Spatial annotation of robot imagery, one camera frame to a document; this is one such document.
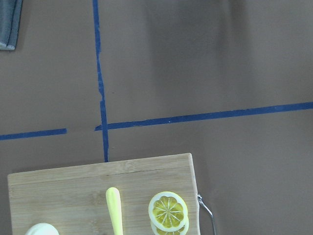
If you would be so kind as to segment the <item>white steamed bun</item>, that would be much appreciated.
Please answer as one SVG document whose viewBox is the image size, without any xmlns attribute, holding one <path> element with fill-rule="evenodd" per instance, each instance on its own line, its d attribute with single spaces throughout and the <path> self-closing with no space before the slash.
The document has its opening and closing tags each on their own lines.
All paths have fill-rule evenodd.
<svg viewBox="0 0 313 235">
<path fill-rule="evenodd" d="M 30 227 L 25 235 L 59 235 L 59 232 L 51 224 L 38 223 Z"/>
</svg>

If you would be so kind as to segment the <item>yellow plastic knife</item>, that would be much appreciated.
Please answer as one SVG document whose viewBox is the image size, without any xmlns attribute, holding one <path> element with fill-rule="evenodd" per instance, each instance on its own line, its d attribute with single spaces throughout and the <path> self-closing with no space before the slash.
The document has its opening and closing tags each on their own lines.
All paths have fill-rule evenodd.
<svg viewBox="0 0 313 235">
<path fill-rule="evenodd" d="M 108 188 L 106 191 L 106 201 L 113 232 L 115 235 L 123 235 L 122 207 L 119 190 L 115 187 Z"/>
</svg>

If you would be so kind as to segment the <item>wooden cutting board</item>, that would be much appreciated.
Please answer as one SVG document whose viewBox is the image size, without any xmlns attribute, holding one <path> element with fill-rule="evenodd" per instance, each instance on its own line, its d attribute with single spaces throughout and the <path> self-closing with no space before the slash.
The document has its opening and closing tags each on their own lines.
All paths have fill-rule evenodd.
<svg viewBox="0 0 313 235">
<path fill-rule="evenodd" d="M 200 233 L 197 184 L 189 153 L 8 175 L 12 233 L 49 223 L 62 235 L 111 235 L 106 190 L 120 191 L 123 232 L 150 235 L 148 205 L 162 191 L 186 202 L 190 235 Z"/>
</svg>

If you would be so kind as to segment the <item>grey folded cloth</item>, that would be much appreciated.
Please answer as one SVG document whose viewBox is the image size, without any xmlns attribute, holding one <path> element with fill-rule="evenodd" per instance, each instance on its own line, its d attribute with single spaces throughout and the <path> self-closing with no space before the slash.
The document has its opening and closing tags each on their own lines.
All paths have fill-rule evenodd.
<svg viewBox="0 0 313 235">
<path fill-rule="evenodd" d="M 15 50 L 19 34 L 21 10 L 22 0 L 0 1 L 1 50 Z"/>
</svg>

